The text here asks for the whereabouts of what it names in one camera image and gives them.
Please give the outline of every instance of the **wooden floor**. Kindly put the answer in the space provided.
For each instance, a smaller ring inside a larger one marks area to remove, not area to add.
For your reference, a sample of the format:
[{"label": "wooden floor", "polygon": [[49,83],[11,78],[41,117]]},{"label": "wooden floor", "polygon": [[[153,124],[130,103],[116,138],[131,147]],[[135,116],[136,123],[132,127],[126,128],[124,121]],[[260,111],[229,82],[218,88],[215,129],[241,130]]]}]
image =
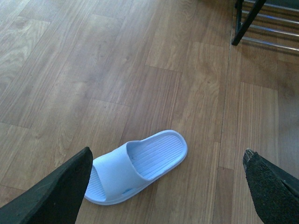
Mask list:
[{"label": "wooden floor", "polygon": [[262,223],[242,156],[299,178],[299,56],[231,46],[233,6],[0,0],[0,206],[85,146],[96,158],[174,129],[182,164],[121,204],[84,199],[76,223]]}]

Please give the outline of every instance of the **sandal strap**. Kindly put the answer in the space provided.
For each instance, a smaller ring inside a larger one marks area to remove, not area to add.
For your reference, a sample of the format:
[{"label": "sandal strap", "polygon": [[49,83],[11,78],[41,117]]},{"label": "sandal strap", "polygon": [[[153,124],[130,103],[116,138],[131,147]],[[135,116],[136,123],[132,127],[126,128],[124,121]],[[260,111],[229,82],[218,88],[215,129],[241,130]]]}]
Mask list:
[{"label": "sandal strap", "polygon": [[127,144],[128,142],[93,161],[107,201],[117,199],[129,190],[149,182],[134,168],[127,153]]}]

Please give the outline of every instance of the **slide sandal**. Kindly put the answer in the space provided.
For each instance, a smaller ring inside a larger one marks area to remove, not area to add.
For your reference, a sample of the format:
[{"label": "slide sandal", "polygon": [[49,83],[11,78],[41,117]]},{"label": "slide sandal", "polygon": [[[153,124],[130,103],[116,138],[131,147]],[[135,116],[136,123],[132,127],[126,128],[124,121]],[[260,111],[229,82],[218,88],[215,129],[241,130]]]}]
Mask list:
[{"label": "slide sandal", "polygon": [[129,141],[93,160],[85,198],[100,205],[121,203],[175,168],[186,155],[185,139],[173,130]]}]

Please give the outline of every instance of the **wood grain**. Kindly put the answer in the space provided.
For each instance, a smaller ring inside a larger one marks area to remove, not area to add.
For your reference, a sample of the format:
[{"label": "wood grain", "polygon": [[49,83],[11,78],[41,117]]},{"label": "wood grain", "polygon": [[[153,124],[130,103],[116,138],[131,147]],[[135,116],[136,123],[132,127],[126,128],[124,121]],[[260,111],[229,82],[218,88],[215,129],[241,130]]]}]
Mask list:
[{"label": "wood grain", "polygon": [[146,57],[163,1],[137,0],[131,6],[110,56],[100,73],[93,98],[130,106],[140,88]]},{"label": "wood grain", "polygon": [[230,48],[225,91],[219,166],[228,169],[234,169],[235,167],[235,143],[237,138],[241,79],[241,50],[240,45],[237,47],[231,46]]},{"label": "wood grain", "polygon": [[15,155],[19,150],[21,150],[22,142],[24,141],[27,133],[27,128],[0,123],[0,182],[2,181]]},{"label": "wood grain", "polygon": [[214,125],[222,53],[222,47],[189,44],[171,125],[185,137],[188,156],[181,169],[160,180],[151,223],[212,223],[220,148],[214,142]]},{"label": "wood grain", "polygon": [[262,223],[256,214],[245,178],[242,158],[250,147],[279,166],[278,92],[241,83],[232,224]]},{"label": "wood grain", "polygon": [[31,0],[20,16],[52,22],[66,0]]},{"label": "wood grain", "polygon": [[18,17],[30,0],[1,0],[0,1],[0,38]]},{"label": "wood grain", "polygon": [[197,1],[167,0],[146,65],[183,71]]},{"label": "wood grain", "polygon": [[[3,48],[1,49],[3,50],[3,56],[0,58],[0,96],[17,77],[48,24],[43,21],[18,17],[9,28],[8,34],[4,34],[3,37],[8,37],[13,42],[8,44],[9,48],[6,51]],[[19,35],[19,37],[16,38],[11,34]]]},{"label": "wood grain", "polygon": [[230,43],[234,2],[201,0],[197,4],[191,40],[216,46]]},{"label": "wood grain", "polygon": [[86,83],[53,87],[1,184],[28,190],[63,163],[89,103],[82,95],[87,88]]},{"label": "wood grain", "polygon": [[121,22],[114,18],[93,14],[85,25],[58,79],[93,84],[100,73],[120,31]]},{"label": "wood grain", "polygon": [[23,190],[0,185],[0,208],[3,205],[6,205],[7,203],[15,199],[16,197],[18,197],[19,195],[21,195],[22,193],[24,193]]},{"label": "wood grain", "polygon": [[70,1],[63,5],[20,70],[22,75],[3,94],[1,122],[31,127],[97,2]]},{"label": "wood grain", "polygon": [[92,99],[79,124],[65,160],[89,146],[94,159],[116,149],[128,119],[130,108]]},{"label": "wood grain", "polygon": [[299,179],[299,65],[278,62],[279,162]]},{"label": "wood grain", "polygon": [[231,223],[234,171],[218,167],[213,224]]},{"label": "wood grain", "polygon": [[170,129],[181,73],[145,66],[121,144]]},{"label": "wood grain", "polygon": [[130,12],[133,0],[102,0],[93,13],[117,19],[125,19]]}]

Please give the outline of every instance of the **footwear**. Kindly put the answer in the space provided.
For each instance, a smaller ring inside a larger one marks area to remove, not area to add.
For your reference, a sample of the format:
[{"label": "footwear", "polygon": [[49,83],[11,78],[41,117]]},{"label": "footwear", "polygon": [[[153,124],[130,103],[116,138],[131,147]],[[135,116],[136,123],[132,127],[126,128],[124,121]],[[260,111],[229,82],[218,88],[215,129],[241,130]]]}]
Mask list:
[{"label": "footwear", "polygon": [[85,198],[100,205],[121,203],[175,168],[186,155],[186,141],[173,130],[127,142],[93,160]]}]

